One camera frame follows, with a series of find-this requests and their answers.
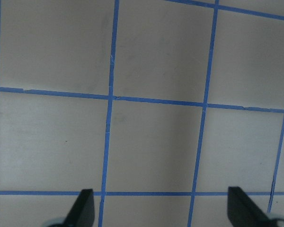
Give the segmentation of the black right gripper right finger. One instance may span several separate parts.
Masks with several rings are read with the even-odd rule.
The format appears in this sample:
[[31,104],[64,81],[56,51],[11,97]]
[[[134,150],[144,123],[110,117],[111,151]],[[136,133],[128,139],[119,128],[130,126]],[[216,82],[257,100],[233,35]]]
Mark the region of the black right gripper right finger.
[[272,227],[270,219],[240,187],[228,187],[227,217],[233,227]]

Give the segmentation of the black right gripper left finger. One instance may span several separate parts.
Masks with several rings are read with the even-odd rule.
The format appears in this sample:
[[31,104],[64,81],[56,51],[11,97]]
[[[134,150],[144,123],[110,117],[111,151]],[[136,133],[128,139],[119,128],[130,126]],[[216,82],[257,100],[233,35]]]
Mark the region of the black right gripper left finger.
[[95,221],[94,193],[83,189],[62,223],[63,227],[92,227]]

